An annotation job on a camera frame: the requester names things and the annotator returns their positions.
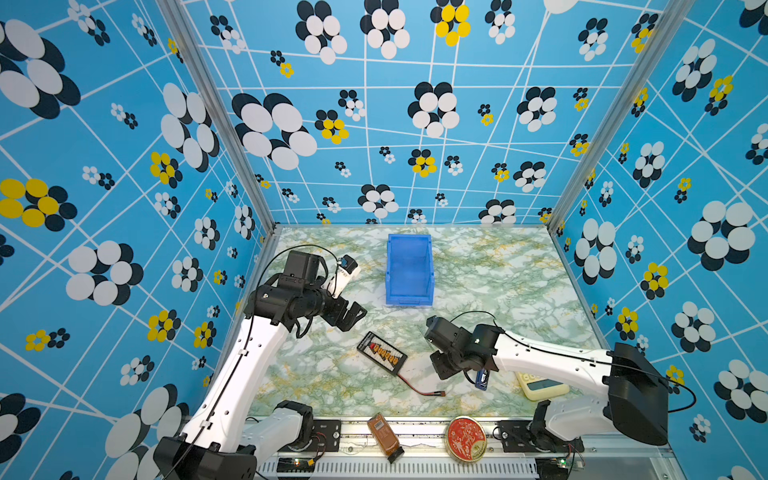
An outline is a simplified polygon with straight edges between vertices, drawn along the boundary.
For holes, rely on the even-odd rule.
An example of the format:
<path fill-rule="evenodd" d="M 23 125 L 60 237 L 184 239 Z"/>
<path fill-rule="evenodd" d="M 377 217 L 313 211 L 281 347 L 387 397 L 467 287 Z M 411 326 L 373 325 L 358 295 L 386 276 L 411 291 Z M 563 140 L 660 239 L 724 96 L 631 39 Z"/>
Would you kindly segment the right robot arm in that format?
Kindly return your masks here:
<path fill-rule="evenodd" d="M 581 391 L 581 396 L 537 404 L 533 419 L 513 438 L 542 452 L 582 450 L 585 435 L 618 432 L 652 446 L 668 442 L 669 380 L 634 347 L 585 350 L 514 336 L 498 325 L 468 331 L 445 318 L 426 321 L 430 361 L 442 380 L 458 373 L 487 384 L 493 372 L 526 373 Z"/>

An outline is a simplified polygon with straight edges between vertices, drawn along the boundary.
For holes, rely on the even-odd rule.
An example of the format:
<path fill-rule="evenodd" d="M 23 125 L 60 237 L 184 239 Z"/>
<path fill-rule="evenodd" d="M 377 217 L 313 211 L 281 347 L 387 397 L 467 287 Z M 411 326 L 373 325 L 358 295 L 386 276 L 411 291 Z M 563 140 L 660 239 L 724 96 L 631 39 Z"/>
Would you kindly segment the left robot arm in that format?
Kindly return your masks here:
<path fill-rule="evenodd" d="M 159 441 L 153 459 L 165 479 L 254 479 L 281 448 L 301 446 L 312 435 L 311 407 L 283 401 L 243 443 L 246 418 L 263 377 L 299 318 L 322 317 L 349 331 L 366 311 L 341 295 L 359 273 L 340 269 L 331 279 L 275 274 L 248 298 L 232 350 L 202 405 L 180 433 Z"/>

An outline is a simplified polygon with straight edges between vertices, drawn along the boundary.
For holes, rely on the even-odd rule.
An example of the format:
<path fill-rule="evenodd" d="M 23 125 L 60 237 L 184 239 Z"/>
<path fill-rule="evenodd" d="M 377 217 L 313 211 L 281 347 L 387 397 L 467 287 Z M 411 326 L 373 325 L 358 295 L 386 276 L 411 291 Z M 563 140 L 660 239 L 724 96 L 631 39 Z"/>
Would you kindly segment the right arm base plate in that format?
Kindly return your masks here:
<path fill-rule="evenodd" d="M 585 450 L 581 438 L 562 440 L 536 420 L 501 420 L 496 423 L 492 437 L 501 442 L 505 453 L 569 454 Z"/>

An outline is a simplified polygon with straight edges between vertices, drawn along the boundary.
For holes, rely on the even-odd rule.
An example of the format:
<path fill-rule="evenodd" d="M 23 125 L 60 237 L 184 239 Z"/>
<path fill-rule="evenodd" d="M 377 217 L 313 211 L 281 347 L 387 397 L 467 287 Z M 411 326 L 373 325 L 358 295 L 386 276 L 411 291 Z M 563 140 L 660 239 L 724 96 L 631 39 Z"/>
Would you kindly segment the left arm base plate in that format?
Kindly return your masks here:
<path fill-rule="evenodd" d="M 309 441 L 298 452 L 338 452 L 341 439 L 342 421 L 339 419 L 317 419 L 312 426 Z"/>

